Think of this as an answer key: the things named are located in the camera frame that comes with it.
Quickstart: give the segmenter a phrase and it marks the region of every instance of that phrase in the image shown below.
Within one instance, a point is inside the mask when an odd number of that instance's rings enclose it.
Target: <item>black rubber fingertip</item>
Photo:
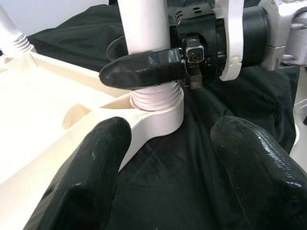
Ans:
[[[307,175],[266,130],[224,116],[210,136],[252,229],[307,229]]]
[[[99,123],[61,166],[24,229],[103,229],[130,142],[123,118]]]

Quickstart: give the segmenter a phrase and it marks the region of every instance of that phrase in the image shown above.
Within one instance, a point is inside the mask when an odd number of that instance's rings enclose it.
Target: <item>white plastic bracket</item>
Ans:
[[[227,61],[220,79],[230,81],[237,78],[243,59],[243,8],[244,0],[215,0],[215,16],[224,19]]]

